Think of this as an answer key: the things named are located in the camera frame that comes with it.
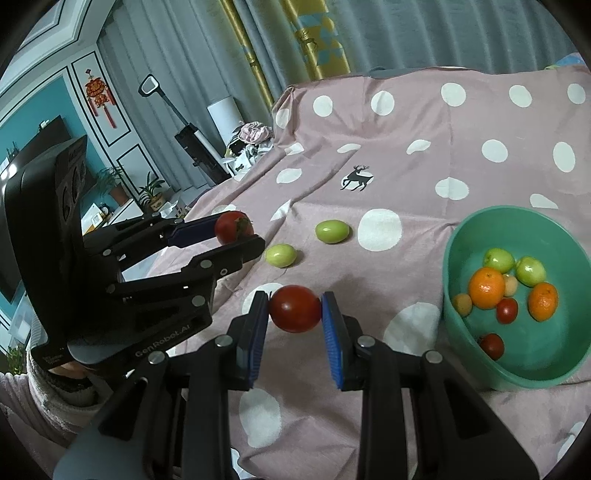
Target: white polka dot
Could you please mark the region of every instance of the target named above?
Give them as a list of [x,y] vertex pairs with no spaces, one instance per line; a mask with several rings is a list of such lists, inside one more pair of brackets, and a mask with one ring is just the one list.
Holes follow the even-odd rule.
[[587,97],[585,95],[585,89],[578,83],[571,83],[567,89],[567,93],[569,95],[570,101],[576,103],[577,105],[584,103]]
[[568,449],[570,448],[570,446],[574,443],[574,441],[577,439],[577,437],[575,435],[569,435],[569,437],[566,439],[566,441],[562,444],[562,447],[560,447],[560,450],[558,450],[558,455],[557,455],[557,460],[561,461],[562,457],[566,454],[566,452],[568,451]]
[[573,428],[570,429],[570,432],[572,435],[576,435],[578,436],[579,433],[581,433],[581,430],[583,430],[583,427],[585,426],[585,423],[583,421],[578,421],[577,423],[575,423],[573,425]]
[[554,146],[554,163],[565,173],[573,171],[576,159],[572,147],[566,142],[558,142]]
[[553,208],[553,209],[558,209],[558,205],[556,205],[552,200],[544,197],[541,193],[533,193],[530,196],[530,205],[533,208]]
[[530,91],[523,85],[513,85],[513,87],[509,89],[509,98],[511,99],[511,102],[522,108],[531,105]]
[[232,452],[232,467],[238,474],[238,478],[253,478],[254,475],[249,474],[246,470],[244,470],[244,468],[238,465],[238,460],[240,460],[240,453],[233,448],[231,448],[230,451]]
[[429,140],[415,140],[408,146],[407,154],[410,155],[411,153],[422,152],[428,149],[430,146],[431,142]]
[[343,177],[343,179],[340,181],[340,185],[342,187],[345,187],[345,190],[357,190],[360,191],[361,189],[365,189],[364,185],[369,185],[370,183],[372,183],[374,181],[374,176],[368,172],[367,170],[364,171],[359,171],[357,172],[357,175],[360,177],[369,177],[369,180],[367,181],[367,183],[365,183],[364,181],[349,181],[349,179],[347,177]]
[[376,93],[371,99],[371,109],[381,116],[391,114],[394,110],[394,96],[386,90]]
[[501,163],[507,159],[509,152],[503,142],[498,140],[487,140],[482,144],[482,154],[487,160]]
[[256,292],[258,292],[258,291],[264,291],[269,296],[271,296],[277,290],[279,290],[282,286],[283,285],[281,285],[280,283],[265,283],[264,285],[261,285],[260,287],[255,288],[244,299],[244,302],[242,303],[242,314],[243,315],[246,315],[250,311],[251,305],[252,305],[252,301],[255,298],[255,293]]
[[363,215],[357,228],[357,241],[370,252],[383,252],[402,238],[402,222],[391,210],[377,208]]
[[279,220],[281,218],[285,218],[287,216],[287,212],[290,211],[291,207],[291,200],[286,201],[283,205],[281,205],[277,211],[271,217],[271,222],[273,220]]
[[282,108],[275,116],[275,123],[279,128],[287,127],[287,123],[290,121],[291,112],[288,108]]
[[296,155],[298,153],[302,153],[304,151],[304,147],[302,147],[302,144],[297,142],[294,143],[293,145],[290,145],[289,147],[287,147],[285,149],[285,153],[287,155]]
[[418,463],[415,463],[408,473],[408,480],[413,480],[414,474],[417,473]]
[[347,153],[350,152],[351,150],[359,150],[361,148],[361,145],[359,145],[358,143],[347,143],[346,145],[343,145],[342,147],[340,147],[337,152],[338,153]]
[[384,343],[392,350],[421,356],[435,345],[441,310],[419,301],[396,315],[384,332]]
[[462,200],[468,196],[470,189],[461,180],[448,177],[437,182],[435,192],[445,199]]
[[252,448],[272,445],[281,434],[279,402],[260,388],[242,394],[239,406],[240,423]]
[[328,95],[320,95],[314,100],[314,113],[318,116],[329,116],[332,108],[332,98]]
[[301,168],[286,168],[277,176],[277,183],[291,183],[301,177]]
[[441,87],[441,97],[449,106],[460,106],[466,101],[466,91],[457,83],[446,83]]
[[236,210],[236,205],[230,204],[230,205],[218,205],[217,207],[215,207],[212,210],[212,215],[216,215],[218,213],[222,213],[222,212],[233,212],[234,210]]

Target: potted plant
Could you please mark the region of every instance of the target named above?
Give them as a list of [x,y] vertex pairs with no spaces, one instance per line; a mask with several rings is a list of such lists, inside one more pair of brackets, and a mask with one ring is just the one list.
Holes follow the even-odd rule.
[[162,187],[162,185],[166,182],[157,178],[150,180],[151,176],[152,172],[148,172],[146,186],[140,188],[142,191],[140,203],[142,205],[147,203],[153,211],[157,212],[162,208],[162,205],[164,205],[164,195],[162,192],[157,193],[156,190]]
[[125,170],[122,167],[103,168],[96,176],[96,191],[101,196],[108,193],[119,206],[125,205],[129,201],[129,196],[121,185],[124,174]]
[[27,353],[25,346],[18,344],[16,347],[8,347],[8,372],[12,375],[20,375],[27,371]]

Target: orange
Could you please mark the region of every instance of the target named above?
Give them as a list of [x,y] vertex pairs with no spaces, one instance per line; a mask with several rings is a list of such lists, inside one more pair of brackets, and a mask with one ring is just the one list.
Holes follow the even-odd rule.
[[505,280],[498,270],[482,267],[472,275],[468,295],[475,307],[490,310],[496,307],[505,294]]
[[558,308],[558,291],[548,282],[538,283],[527,298],[527,309],[536,322],[548,320]]

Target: red chinese knot ornament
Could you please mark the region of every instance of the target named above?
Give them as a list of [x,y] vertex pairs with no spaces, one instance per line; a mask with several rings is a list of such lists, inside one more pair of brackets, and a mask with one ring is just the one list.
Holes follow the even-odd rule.
[[94,77],[91,75],[91,70],[86,70],[88,75],[89,82],[86,84],[86,97],[88,99],[88,105],[90,107],[90,111],[94,114],[94,116],[99,116],[98,109],[102,108],[105,111],[105,115],[109,119],[109,123],[113,128],[117,128],[115,125],[115,121],[107,108],[107,103],[111,103],[113,105],[117,105],[115,102],[115,97],[111,93],[111,89],[105,83],[105,81],[100,77]]

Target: yellow curtain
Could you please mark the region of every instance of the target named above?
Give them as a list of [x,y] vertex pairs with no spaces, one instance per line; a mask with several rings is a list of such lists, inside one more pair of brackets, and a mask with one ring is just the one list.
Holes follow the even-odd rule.
[[311,80],[351,72],[324,0],[282,0]]
[[262,71],[258,58],[256,57],[254,48],[252,48],[251,40],[248,38],[248,33],[246,33],[246,29],[244,28],[244,24],[240,19],[240,15],[234,6],[234,2],[232,0],[220,0],[220,2],[222,3],[226,15],[228,16],[228,20],[232,24],[232,28],[236,33],[238,41],[242,45],[244,55],[246,55],[248,64],[251,66],[252,74],[256,78],[256,82],[258,83],[259,89],[261,90],[261,95],[267,104],[267,108],[271,110],[273,104],[275,103],[273,100],[273,95],[271,94],[271,90],[269,90],[267,79],[265,78],[265,74]]
[[[270,110],[274,104],[273,96],[236,6],[233,0],[220,2]],[[299,45],[310,80],[350,73],[345,50],[338,40],[335,23],[324,0],[282,0],[282,7]]]

